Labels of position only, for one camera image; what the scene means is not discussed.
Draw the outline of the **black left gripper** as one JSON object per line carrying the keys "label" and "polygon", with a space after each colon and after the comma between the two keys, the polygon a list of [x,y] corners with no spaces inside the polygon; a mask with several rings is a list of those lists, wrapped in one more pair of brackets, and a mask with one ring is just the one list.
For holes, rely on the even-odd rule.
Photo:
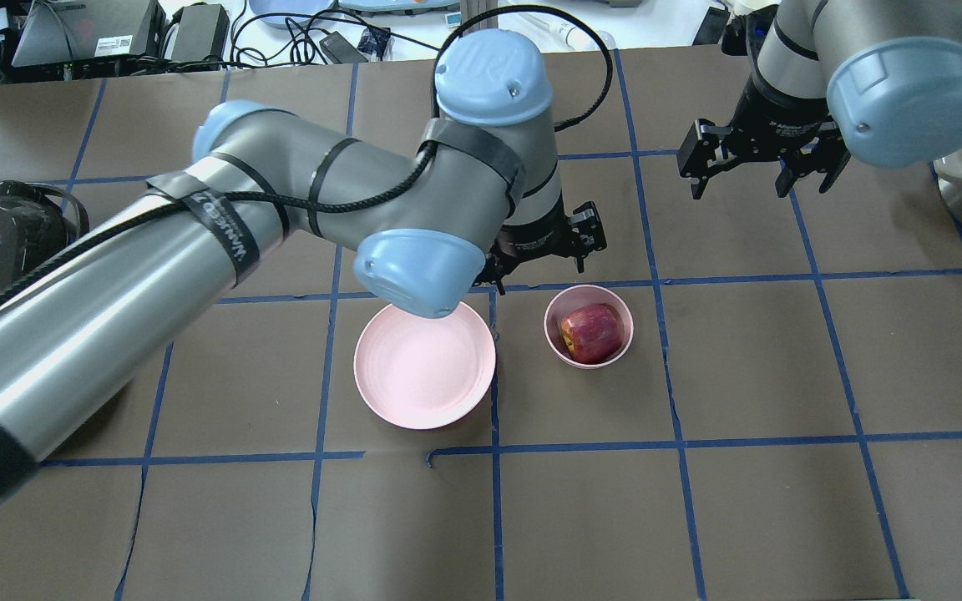
{"label": "black left gripper", "polygon": [[484,268],[473,279],[474,286],[503,285],[503,278],[519,264],[544,258],[572,258],[577,274],[585,271],[585,259],[607,248],[607,237],[598,205],[593,201],[578,206],[566,216],[564,198],[558,195],[554,204],[537,220],[523,225],[503,225],[497,233]]}

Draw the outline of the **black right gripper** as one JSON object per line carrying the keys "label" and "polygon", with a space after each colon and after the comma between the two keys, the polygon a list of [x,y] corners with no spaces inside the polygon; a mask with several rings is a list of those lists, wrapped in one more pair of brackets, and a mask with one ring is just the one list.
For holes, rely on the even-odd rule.
{"label": "black right gripper", "polygon": [[[802,151],[810,142],[816,145]],[[728,126],[710,119],[692,122],[678,149],[678,172],[690,182],[691,197],[700,200],[711,179],[736,168],[737,159],[780,160],[775,190],[786,198],[812,174],[823,174],[818,193],[827,193],[851,153],[823,98],[795,98],[752,75]]]}

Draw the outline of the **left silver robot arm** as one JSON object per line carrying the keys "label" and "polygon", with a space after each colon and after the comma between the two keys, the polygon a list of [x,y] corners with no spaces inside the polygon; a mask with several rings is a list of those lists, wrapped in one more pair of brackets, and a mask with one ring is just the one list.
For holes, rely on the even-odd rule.
{"label": "left silver robot arm", "polygon": [[566,214],[553,89],[522,34],[455,33],[433,68],[415,156],[250,100],[214,107],[192,164],[0,292],[0,503],[207,308],[297,231],[355,252],[360,284],[420,318],[476,285],[606,248]]}

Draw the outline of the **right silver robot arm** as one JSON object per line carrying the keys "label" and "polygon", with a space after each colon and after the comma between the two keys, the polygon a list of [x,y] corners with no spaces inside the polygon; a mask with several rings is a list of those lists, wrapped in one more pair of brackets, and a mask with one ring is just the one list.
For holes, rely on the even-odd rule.
{"label": "right silver robot arm", "polygon": [[779,161],[779,197],[850,159],[904,168],[962,148],[962,1],[782,1],[733,16],[719,45],[751,76],[725,125],[678,151],[692,198],[741,164]]}

